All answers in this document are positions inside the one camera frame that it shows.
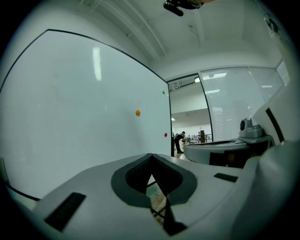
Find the window blinds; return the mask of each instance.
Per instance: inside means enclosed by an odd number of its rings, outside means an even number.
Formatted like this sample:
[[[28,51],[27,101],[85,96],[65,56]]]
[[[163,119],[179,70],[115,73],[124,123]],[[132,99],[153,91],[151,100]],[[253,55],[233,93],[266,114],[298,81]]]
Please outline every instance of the window blinds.
[[[201,82],[210,109],[214,141],[237,138],[240,121],[265,103],[248,67],[202,71]]]

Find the white wall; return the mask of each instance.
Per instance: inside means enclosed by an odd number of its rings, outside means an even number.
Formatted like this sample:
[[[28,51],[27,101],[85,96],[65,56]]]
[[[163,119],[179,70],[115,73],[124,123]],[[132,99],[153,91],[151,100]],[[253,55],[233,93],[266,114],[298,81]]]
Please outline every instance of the white wall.
[[[170,92],[170,100],[172,114],[207,108],[199,82]]]
[[[253,44],[244,40],[201,42],[201,48],[181,48],[169,53],[150,68],[165,80],[196,73],[200,70],[227,66],[272,66],[269,58]]]
[[[0,94],[0,154],[9,183],[42,198],[87,168],[171,154],[167,89],[118,50],[47,31],[20,56]]]
[[[38,5],[23,21],[11,39],[0,63],[0,84],[16,58],[37,36],[47,29],[65,30],[83,34],[114,46],[145,65],[148,64],[142,53],[131,40],[115,25],[90,9],[81,6],[79,1],[51,1]]]
[[[174,127],[173,129],[174,134],[181,133],[183,131],[186,132],[186,136],[196,135],[201,130],[204,130],[205,134],[211,134],[211,127],[210,124],[205,125],[198,125],[198,126],[191,126],[191,127]]]

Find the ceiling light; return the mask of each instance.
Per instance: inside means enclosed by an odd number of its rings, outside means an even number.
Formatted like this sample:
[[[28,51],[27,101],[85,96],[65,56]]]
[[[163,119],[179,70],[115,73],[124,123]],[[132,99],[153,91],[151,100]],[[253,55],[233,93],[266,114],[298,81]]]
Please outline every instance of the ceiling light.
[[[93,47],[94,71],[97,81],[101,81],[100,48]]]
[[[206,91],[205,94],[215,93],[215,92],[220,92],[220,89],[212,90],[212,91]]]

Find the black vent slot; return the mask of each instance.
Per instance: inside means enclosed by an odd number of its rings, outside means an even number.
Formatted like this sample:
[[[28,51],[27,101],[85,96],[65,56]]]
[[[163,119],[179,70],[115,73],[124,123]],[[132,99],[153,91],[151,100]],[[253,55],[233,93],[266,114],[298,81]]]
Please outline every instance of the black vent slot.
[[[85,197],[85,195],[80,193],[72,193],[49,217],[45,219],[45,222],[56,230],[62,231]]]

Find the ceiling mount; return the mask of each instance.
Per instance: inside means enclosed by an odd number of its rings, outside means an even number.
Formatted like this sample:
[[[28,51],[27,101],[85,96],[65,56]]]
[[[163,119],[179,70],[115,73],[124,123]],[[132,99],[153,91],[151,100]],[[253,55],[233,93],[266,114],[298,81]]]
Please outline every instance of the ceiling mount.
[[[195,3],[189,0],[167,0],[164,3],[164,8],[177,16],[183,16],[183,11],[179,7],[185,9],[199,9],[204,3]]]

